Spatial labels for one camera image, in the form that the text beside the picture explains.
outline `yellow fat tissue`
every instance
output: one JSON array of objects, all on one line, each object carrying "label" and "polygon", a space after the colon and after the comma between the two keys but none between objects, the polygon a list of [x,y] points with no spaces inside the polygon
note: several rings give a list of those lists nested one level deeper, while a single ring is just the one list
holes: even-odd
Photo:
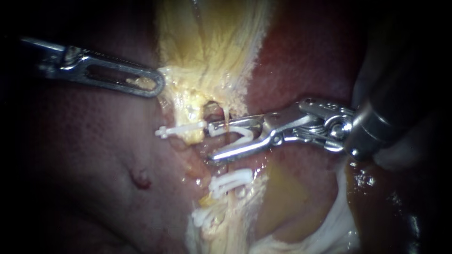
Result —
[{"label": "yellow fat tissue", "polygon": [[[209,101],[245,115],[244,97],[269,23],[268,0],[162,0],[157,7],[158,44],[176,126],[203,118]],[[202,130],[178,135],[200,143]]]}]

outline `clip applier jaw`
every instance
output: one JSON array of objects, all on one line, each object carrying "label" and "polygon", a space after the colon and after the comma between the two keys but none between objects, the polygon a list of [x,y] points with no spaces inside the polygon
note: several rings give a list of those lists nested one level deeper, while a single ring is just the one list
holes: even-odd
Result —
[{"label": "clip applier jaw", "polygon": [[[46,79],[60,79],[131,95],[152,98],[165,85],[156,70],[90,50],[62,46],[34,38],[19,39],[21,54],[32,63],[32,73]],[[142,87],[129,80],[147,79]]]},{"label": "clip applier jaw", "polygon": [[[354,111],[321,99],[306,98],[280,111],[237,118],[230,127],[259,132],[250,142],[227,145],[210,154],[210,163],[222,165],[287,142],[314,143],[332,152],[343,150],[352,130]],[[224,121],[207,128],[223,128]]]}]

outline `white plastic clip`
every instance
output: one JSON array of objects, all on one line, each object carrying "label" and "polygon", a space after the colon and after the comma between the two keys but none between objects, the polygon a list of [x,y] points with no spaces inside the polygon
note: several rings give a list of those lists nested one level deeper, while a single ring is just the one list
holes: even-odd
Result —
[{"label": "white plastic clip", "polygon": [[168,135],[175,135],[178,133],[182,133],[185,131],[202,129],[207,126],[206,121],[201,121],[193,124],[182,125],[173,128],[166,128],[166,126],[160,126],[158,130],[155,131],[156,136],[160,136],[160,138],[165,139],[168,138]]},{"label": "white plastic clip", "polygon": [[[215,129],[215,127],[212,126],[212,125],[207,127],[207,130],[209,131],[209,135],[211,137],[216,137],[216,136],[222,135],[222,134],[227,132],[226,129],[224,129],[224,128]],[[242,135],[242,137],[237,139],[235,142],[232,142],[232,143],[230,143],[228,145],[225,145],[223,148],[229,147],[229,146],[232,146],[232,145],[239,145],[239,144],[251,142],[253,140],[253,138],[254,138],[253,132],[248,130],[248,129],[246,129],[246,128],[243,128],[243,127],[230,126],[228,131],[229,132],[236,132],[236,133]]]},{"label": "white plastic clip", "polygon": [[249,184],[253,181],[253,171],[249,168],[238,169],[222,176],[213,176],[209,190],[212,192],[213,199],[219,199],[226,192],[241,185]]}]

